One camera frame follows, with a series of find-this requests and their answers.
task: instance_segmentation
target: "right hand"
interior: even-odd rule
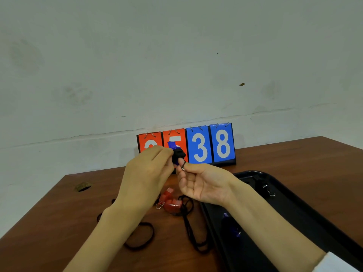
[[[197,201],[225,207],[232,196],[232,183],[238,180],[225,169],[210,164],[185,163],[179,158],[176,168],[181,192]]]

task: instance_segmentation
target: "blue scoreboard card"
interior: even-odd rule
[[[214,162],[235,159],[231,123],[210,125]]]
[[[212,163],[211,142],[207,126],[187,128],[190,163]]]

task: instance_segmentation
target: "white number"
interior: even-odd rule
[[[221,134],[224,135],[224,140],[221,140]],[[226,158],[227,156],[229,156],[230,153],[230,147],[229,144],[227,143],[228,133],[225,130],[219,130],[216,134],[216,139],[218,141],[217,154],[221,158]],[[226,147],[226,152],[224,154],[221,151],[222,145]]]
[[[171,136],[169,137],[169,141],[171,142],[177,142],[177,141],[180,141],[182,139],[181,136]]]
[[[150,139],[150,140],[146,141],[144,148],[147,149],[150,147],[150,145],[152,145],[152,146],[157,145],[157,142],[155,140]]]
[[[197,141],[197,138],[200,139],[200,143],[198,145],[198,149],[202,149],[203,150],[203,155],[202,155],[202,157],[200,157],[199,155],[195,154],[194,155],[194,158],[198,162],[203,162],[206,159],[207,155],[208,155],[208,152],[206,150],[206,147],[204,147],[204,143],[205,143],[206,139],[204,138],[204,136],[201,133],[196,133],[195,135],[193,135],[192,141],[193,142],[196,142]]]

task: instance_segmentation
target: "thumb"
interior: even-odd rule
[[[182,167],[185,161],[184,161],[184,159],[182,159],[181,157],[179,157],[178,158],[178,162],[179,162],[180,167]],[[205,163],[202,163],[202,164],[191,164],[191,163],[185,162],[183,168],[188,173],[201,174],[206,169],[206,164]]]

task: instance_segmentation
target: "left hand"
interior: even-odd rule
[[[171,158],[173,153],[170,148],[153,146],[130,160],[112,206],[127,208],[143,216],[154,204],[174,170]]]

